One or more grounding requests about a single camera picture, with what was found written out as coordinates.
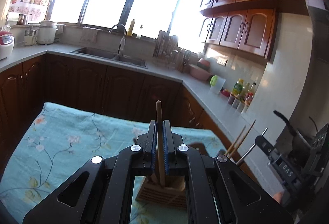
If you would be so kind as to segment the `person right hand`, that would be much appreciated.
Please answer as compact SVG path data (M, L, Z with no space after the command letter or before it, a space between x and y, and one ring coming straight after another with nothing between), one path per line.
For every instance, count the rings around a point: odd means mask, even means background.
M280 192L277 192L273 195L273 198L279 203L281 204L282 203L282 200L283 200L283 196L284 196L284 191L280 191Z

